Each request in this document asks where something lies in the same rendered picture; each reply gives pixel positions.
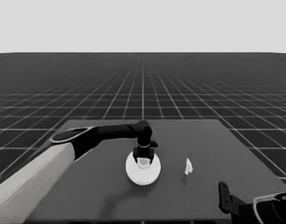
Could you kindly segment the small thin T-shaped white piece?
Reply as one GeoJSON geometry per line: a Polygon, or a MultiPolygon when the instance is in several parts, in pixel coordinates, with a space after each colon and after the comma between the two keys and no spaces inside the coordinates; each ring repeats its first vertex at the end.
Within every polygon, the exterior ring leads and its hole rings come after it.
{"type": "Polygon", "coordinates": [[[190,174],[192,171],[193,171],[192,163],[191,163],[190,159],[187,158],[187,159],[186,159],[186,166],[185,166],[184,174],[185,174],[185,175],[188,175],[188,174],[190,174]]]}

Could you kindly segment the large thick white disc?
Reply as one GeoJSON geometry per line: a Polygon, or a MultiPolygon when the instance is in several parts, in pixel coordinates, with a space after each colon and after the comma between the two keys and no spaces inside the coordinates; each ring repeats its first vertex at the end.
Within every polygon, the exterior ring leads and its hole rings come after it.
{"type": "Polygon", "coordinates": [[[157,180],[161,173],[161,162],[157,155],[154,155],[152,163],[141,163],[142,159],[135,160],[131,152],[125,162],[125,171],[130,180],[139,186],[147,186],[157,180]]]}

